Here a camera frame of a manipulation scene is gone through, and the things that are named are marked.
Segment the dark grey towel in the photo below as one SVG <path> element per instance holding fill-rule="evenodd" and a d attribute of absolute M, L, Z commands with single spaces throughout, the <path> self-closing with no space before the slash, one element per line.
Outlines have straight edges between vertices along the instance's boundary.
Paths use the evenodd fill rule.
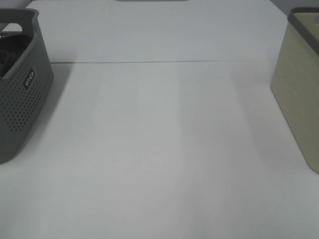
<path fill-rule="evenodd" d="M 23 35 L 11 35 L 0 40 L 0 76 L 3 77 L 25 50 Z"/>

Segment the grey perforated plastic basket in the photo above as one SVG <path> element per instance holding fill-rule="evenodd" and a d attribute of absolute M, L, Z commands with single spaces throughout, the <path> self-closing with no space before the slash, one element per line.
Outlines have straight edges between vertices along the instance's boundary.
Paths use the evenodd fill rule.
<path fill-rule="evenodd" d="M 21 31 L 2 31 L 0 39 L 23 35 L 25 50 L 0 77 L 0 161 L 14 158 L 48 97 L 54 75 L 38 23 L 39 12 L 31 8 L 1 8 L 2 24 L 18 24 Z"/>

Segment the beige bin with grey rim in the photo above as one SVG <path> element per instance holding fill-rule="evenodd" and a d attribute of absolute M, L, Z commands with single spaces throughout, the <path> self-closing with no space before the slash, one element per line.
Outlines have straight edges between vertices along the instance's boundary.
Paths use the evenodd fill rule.
<path fill-rule="evenodd" d="M 308 167 L 319 171 L 319 9 L 290 10 L 271 91 Z"/>

